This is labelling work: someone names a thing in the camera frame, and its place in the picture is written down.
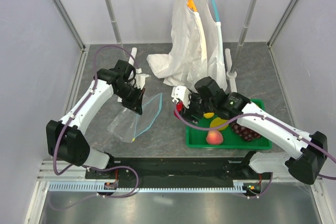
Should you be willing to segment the red apple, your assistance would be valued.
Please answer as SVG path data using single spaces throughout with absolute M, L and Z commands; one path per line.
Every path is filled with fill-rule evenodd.
M 174 107 L 174 115 L 178 117 L 178 114 L 181 114 L 182 110 L 183 110 L 183 103 L 178 102 Z

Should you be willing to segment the clear zip top bag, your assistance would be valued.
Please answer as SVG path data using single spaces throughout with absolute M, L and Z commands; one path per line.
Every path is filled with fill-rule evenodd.
M 163 93 L 151 97 L 144 96 L 142 102 L 142 115 L 138 115 L 124 108 L 108 126 L 110 132 L 118 140 L 132 143 L 153 125 L 162 110 Z

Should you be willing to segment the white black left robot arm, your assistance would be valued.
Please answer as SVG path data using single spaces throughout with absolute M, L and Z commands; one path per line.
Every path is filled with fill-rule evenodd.
M 115 165 L 111 156 L 92 148 L 85 139 L 86 130 L 101 107 L 114 95 L 121 105 L 142 115 L 142 100 L 148 74 L 132 64 L 118 60 L 111 69 L 99 69 L 88 90 L 77 104 L 60 120 L 46 125 L 48 153 L 71 165 L 94 167 L 103 178 L 111 178 Z

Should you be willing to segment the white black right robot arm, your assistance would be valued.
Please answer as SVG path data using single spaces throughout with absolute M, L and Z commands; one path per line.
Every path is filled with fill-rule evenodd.
M 211 77 L 198 80 L 195 90 L 173 88 L 171 97 L 175 114 L 185 125 L 199 131 L 213 131 L 236 122 L 279 146 L 283 153 L 251 154 L 240 166 L 248 179 L 262 173 L 286 170 L 294 179 L 312 185 L 320 177 L 327 159 L 327 136 L 309 133 L 290 126 L 268 114 L 249 98 L 237 92 L 227 94 Z

